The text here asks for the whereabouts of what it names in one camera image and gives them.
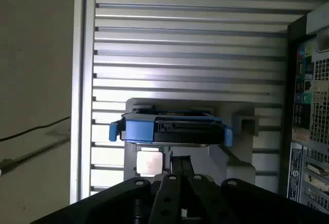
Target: black cable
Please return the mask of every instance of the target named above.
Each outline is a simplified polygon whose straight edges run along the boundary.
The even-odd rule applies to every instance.
[[[28,130],[25,130],[25,131],[23,131],[23,132],[17,133],[17,134],[15,134],[15,135],[11,135],[11,136],[6,137],[6,138],[1,138],[1,139],[0,139],[0,142],[7,141],[7,140],[9,140],[9,139],[13,139],[13,138],[17,138],[17,137],[19,137],[19,136],[21,136],[21,135],[24,135],[24,134],[30,133],[30,132],[32,132],[32,131],[34,131],[34,130],[43,129],[43,128],[50,127],[50,126],[52,126],[52,125],[56,125],[56,124],[58,124],[58,123],[61,123],[61,122],[64,121],[64,120],[68,120],[69,118],[71,118],[71,116],[65,117],[65,118],[63,118],[63,119],[60,119],[60,120],[58,120],[58,121],[52,122],[52,123],[47,124],[47,125],[39,125],[39,126],[36,126],[36,127],[30,128],[30,129],[28,129]]]

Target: metal frame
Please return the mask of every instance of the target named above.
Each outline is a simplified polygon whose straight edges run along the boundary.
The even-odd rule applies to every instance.
[[[70,164],[70,203],[79,200],[80,192],[80,130],[81,130],[81,91],[82,91],[82,36],[84,24],[84,0],[75,0],[72,63],[72,104],[71,104],[71,164]]]
[[[70,202],[90,192],[95,0],[75,0],[72,67]]]

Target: white wall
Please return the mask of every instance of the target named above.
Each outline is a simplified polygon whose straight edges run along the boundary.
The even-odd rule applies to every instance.
[[[0,137],[70,115],[73,4],[0,0]],[[54,141],[46,131],[1,142],[0,161]],[[69,144],[0,177],[1,223],[30,223],[68,203]]]

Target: black metal arm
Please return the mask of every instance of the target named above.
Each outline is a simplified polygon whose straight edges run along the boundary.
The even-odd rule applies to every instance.
[[[172,173],[156,175],[152,184],[129,179],[33,224],[329,223],[328,215],[244,181],[227,179],[218,186],[191,174],[186,159],[173,159]]]

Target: screw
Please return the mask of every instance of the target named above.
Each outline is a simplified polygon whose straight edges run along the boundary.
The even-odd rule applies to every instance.
[[[233,181],[233,180],[228,181],[227,184],[229,186],[236,186],[237,185],[237,183],[235,181]]]

